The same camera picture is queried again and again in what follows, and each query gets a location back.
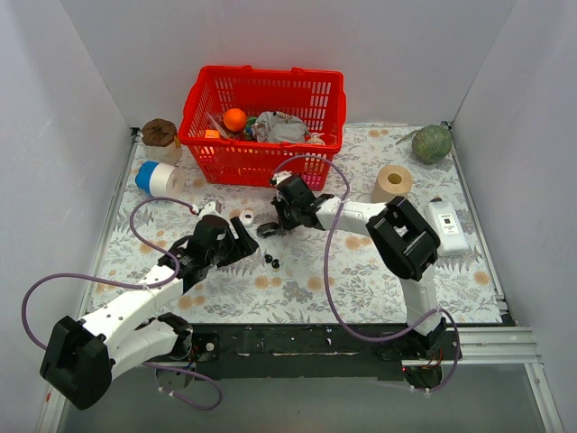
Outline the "black earbud charging case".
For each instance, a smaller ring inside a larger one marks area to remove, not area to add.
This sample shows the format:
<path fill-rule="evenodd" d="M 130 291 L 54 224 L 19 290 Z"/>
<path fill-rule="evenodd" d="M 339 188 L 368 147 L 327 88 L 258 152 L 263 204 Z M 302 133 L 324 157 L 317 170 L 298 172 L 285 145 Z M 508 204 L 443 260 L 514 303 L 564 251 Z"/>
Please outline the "black earbud charging case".
<path fill-rule="evenodd" d="M 269 222 L 259 225 L 256 229 L 257 236 L 261 238 L 268 238 L 277 235 L 280 231 L 281 227 L 276 222 Z"/>

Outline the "white earbud charging case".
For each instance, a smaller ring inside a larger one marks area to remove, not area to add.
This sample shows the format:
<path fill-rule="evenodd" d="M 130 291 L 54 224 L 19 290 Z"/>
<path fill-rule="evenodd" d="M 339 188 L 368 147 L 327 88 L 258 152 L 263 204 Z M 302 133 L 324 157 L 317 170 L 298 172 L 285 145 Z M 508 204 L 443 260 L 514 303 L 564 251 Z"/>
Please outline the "white earbud charging case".
<path fill-rule="evenodd" d="M 254 214 L 250 209 L 245 209 L 240 213 L 239 218 L 243 226 L 250 227 L 254 221 Z"/>

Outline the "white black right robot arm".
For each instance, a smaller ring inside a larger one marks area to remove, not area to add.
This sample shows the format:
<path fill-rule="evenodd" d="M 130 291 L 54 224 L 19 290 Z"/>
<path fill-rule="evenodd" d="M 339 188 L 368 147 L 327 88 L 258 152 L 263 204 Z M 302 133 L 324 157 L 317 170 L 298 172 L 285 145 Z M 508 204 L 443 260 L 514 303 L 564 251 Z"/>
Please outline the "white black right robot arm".
<path fill-rule="evenodd" d="M 361 341 L 405 350 L 418 358 L 438 351 L 446 330 L 434 281 L 440 239 L 413 205 L 402 197 L 388 203 L 361 203 L 329 194 L 317 197 L 300 176 L 288 171 L 275 174 L 270 183 L 277 190 L 272 204 L 283 230 L 304 226 L 328 232 L 323 264 L 325 294 L 341 328 Z M 364 336 L 342 320 L 330 292 L 328 271 L 336 230 L 370 237 L 386 267 L 399 278 L 407 311 L 404 330 L 389 336 Z"/>

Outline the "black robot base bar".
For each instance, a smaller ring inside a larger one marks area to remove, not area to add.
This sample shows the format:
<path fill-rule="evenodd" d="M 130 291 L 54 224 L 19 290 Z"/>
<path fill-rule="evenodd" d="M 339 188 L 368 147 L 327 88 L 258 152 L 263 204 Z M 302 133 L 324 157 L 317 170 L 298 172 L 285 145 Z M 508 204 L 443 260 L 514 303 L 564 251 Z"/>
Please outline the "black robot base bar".
<path fill-rule="evenodd" d="M 215 380 L 257 378 L 360 378 L 401 381 L 408 367 L 438 382 L 454 354 L 453 332 L 434 343 L 409 334 L 370 343 L 337 324 L 196 324 L 182 356 L 156 361 L 190 366 Z"/>

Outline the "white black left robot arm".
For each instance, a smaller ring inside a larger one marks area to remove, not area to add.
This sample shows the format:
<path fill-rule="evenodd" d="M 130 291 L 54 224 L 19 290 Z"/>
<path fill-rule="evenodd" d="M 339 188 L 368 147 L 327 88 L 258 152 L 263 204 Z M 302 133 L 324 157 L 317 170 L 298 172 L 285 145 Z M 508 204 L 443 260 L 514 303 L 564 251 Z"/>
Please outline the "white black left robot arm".
<path fill-rule="evenodd" d="M 82 318 L 64 317 L 51 331 L 40 374 L 77 409 L 98 402 L 118 376 L 152 358 L 185 359 L 192 326 L 157 310 L 180 298 L 213 268 L 254 254 L 259 245 L 240 219 L 202 216 L 139 281 Z"/>

